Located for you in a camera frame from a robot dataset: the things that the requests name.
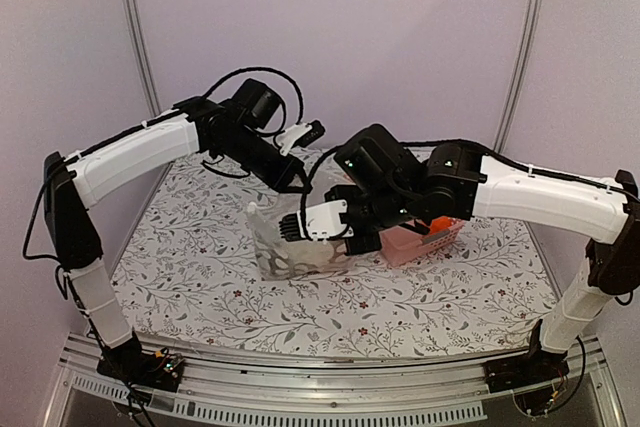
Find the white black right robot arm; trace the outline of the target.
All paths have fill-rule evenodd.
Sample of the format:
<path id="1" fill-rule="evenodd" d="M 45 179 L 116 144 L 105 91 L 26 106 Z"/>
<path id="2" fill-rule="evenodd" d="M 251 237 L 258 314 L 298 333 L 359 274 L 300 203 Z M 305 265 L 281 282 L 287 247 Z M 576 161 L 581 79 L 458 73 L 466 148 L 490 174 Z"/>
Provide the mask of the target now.
<path id="1" fill-rule="evenodd" d="M 351 182 L 328 192 L 307 221 L 316 238 L 353 239 L 439 217 L 505 218 L 588 237 L 579 274 L 531 337 L 517 374 L 537 383 L 606 303 L 639 285 L 639 200 L 633 178 L 582 178 L 524 166 L 475 142 L 438 143 L 418 160 L 380 124 L 336 150 Z"/>

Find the clear zip top bag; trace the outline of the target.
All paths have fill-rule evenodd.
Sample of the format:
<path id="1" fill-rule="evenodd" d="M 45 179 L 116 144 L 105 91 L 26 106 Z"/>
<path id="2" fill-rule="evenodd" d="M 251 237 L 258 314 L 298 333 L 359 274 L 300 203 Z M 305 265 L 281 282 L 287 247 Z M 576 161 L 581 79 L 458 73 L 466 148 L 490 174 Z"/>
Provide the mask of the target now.
<path id="1" fill-rule="evenodd" d="M 279 221 L 299 209 L 300 194 L 277 194 L 269 206 L 250 202 L 245 210 L 251 232 L 255 259 L 264 280 L 279 281 L 294 277 L 339 272 L 354 266 L 342 241 L 285 241 Z"/>

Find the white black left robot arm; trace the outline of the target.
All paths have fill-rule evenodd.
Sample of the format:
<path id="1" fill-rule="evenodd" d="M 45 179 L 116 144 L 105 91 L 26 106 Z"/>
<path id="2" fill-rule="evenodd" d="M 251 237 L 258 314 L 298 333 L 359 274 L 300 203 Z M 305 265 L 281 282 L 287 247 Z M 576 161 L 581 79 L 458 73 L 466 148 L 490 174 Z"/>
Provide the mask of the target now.
<path id="1" fill-rule="evenodd" d="M 47 157 L 44 217 L 55 256 L 80 311 L 111 351 L 111 366 L 126 380 L 141 380 L 149 362 L 138 351 L 139 343 L 116 299 L 90 209 L 139 176 L 203 152 L 231 159 L 272 190 L 286 192 L 303 174 L 302 163 L 290 151 L 313 127 L 297 121 L 274 133 L 264 132 L 284 105 L 266 84 L 247 79 L 221 103 L 208 95 L 191 97 L 84 151 Z"/>

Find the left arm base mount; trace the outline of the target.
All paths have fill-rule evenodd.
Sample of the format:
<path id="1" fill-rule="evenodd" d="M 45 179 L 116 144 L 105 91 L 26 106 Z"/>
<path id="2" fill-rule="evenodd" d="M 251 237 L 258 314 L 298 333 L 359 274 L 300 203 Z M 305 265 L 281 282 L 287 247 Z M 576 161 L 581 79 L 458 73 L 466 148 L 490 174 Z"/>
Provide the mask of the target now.
<path id="1" fill-rule="evenodd" d="M 141 344 L 132 339 L 102 354 L 97 373 L 133 386 L 176 393 L 184 372 L 184 357 L 162 348 L 144 352 Z"/>

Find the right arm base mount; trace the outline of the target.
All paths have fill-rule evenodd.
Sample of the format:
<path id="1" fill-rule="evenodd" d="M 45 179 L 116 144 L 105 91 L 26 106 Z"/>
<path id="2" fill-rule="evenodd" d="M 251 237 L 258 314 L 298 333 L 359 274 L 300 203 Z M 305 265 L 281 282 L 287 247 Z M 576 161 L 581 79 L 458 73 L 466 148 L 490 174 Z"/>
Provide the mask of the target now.
<path id="1" fill-rule="evenodd" d="M 566 353 L 554 354 L 542 350 L 490 360 L 482 368 L 491 393 L 560 379 L 569 373 Z"/>

